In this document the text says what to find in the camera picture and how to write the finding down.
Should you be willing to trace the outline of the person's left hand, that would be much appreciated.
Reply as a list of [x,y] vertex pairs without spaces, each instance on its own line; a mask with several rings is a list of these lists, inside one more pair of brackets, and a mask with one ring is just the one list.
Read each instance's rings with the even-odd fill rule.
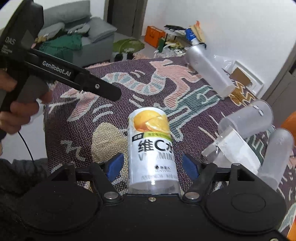
[[[16,87],[16,81],[1,69],[1,89],[10,92]],[[1,112],[1,130],[13,135],[19,132],[22,126],[27,125],[31,117],[39,111],[39,104],[36,100],[30,103],[14,101],[11,104],[10,112]]]

